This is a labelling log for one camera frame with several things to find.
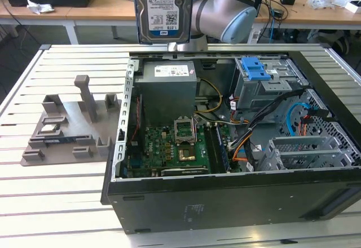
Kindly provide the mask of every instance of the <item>sticker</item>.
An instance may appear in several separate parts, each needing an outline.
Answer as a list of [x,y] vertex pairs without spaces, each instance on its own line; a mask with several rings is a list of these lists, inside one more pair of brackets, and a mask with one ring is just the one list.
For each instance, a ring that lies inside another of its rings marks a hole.
[[246,165],[246,167],[247,167],[247,169],[248,169],[248,171],[249,172],[253,172],[253,166],[249,163],[249,162],[247,162],[247,165]]
[[255,148],[252,149],[253,152],[258,152],[258,151],[262,151],[262,146],[261,145],[255,145]]
[[60,143],[59,140],[45,140],[44,143]]
[[236,102],[235,101],[231,101],[231,110],[235,111],[236,108]]
[[275,70],[275,69],[266,69],[266,72],[268,74],[277,74],[277,70]]
[[167,66],[155,66],[155,77],[177,77],[177,76],[189,76],[187,65],[167,65]]
[[175,0],[148,0],[148,26],[155,36],[173,36],[179,30]]

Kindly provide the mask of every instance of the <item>crumpled paper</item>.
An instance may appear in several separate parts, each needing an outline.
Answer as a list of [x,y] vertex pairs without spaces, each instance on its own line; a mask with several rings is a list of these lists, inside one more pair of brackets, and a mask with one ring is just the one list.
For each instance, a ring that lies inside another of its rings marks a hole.
[[53,7],[50,4],[36,4],[30,0],[28,0],[27,8],[31,10],[32,13],[40,14],[45,12],[54,11]]

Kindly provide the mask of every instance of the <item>wooden desk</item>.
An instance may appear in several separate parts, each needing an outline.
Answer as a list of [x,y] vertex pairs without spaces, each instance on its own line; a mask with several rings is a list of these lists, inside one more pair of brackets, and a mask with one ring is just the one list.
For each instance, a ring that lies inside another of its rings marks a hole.
[[[341,7],[313,10],[306,2],[307,0],[296,0],[293,6],[286,6],[289,15],[282,22],[281,28],[361,29],[361,14],[353,14]],[[31,13],[26,7],[11,7],[7,1],[6,5],[22,24],[64,26],[71,44],[78,44],[76,26],[111,26],[113,36],[116,38],[117,26],[136,25],[134,3],[127,0],[92,0],[89,6],[85,8],[55,7],[55,12],[41,15]],[[253,24],[249,43],[257,41],[255,37],[265,27],[267,21],[268,9],[262,5],[259,16]],[[2,5],[0,5],[0,24],[16,24]]]
[[[283,23],[287,24],[327,24],[327,25],[360,25],[361,14],[354,14],[345,8],[335,7],[313,10],[307,5],[308,0],[296,0],[293,6],[285,5],[288,9],[288,17]],[[261,6],[261,17],[256,22],[268,21],[268,8]]]
[[[12,7],[7,0],[4,1],[10,12],[24,25],[64,26],[71,44],[78,44],[76,26],[111,26],[115,38],[116,26],[135,26],[134,4],[127,0],[91,0],[85,8],[54,7],[54,12],[40,15],[32,13],[26,7]],[[1,4],[0,24],[17,24]]]

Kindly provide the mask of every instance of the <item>gray floor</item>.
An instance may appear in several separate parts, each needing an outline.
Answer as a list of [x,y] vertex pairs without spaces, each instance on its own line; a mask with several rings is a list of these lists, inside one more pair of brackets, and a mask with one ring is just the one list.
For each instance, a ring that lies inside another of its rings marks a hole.
[[[18,31],[17,38],[5,39],[0,43],[0,72],[2,75],[0,76],[0,102],[6,97],[39,48],[30,35],[24,36],[24,29],[19,28]],[[33,25],[29,31],[41,44],[70,44],[65,28],[62,26]],[[113,39],[110,26],[81,26],[78,27],[78,40],[80,44],[138,43],[137,30],[134,26],[119,27],[118,33],[121,38]],[[261,43],[268,43],[268,41],[268,38],[260,40]],[[360,49],[361,41],[352,38],[350,52],[344,56],[344,59],[353,68],[361,59]]]

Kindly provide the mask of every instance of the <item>wd hard drive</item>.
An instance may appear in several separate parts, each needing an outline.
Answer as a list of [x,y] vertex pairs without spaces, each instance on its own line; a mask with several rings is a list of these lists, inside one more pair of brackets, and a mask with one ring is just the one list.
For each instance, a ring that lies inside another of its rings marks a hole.
[[139,43],[187,43],[193,0],[134,0]]

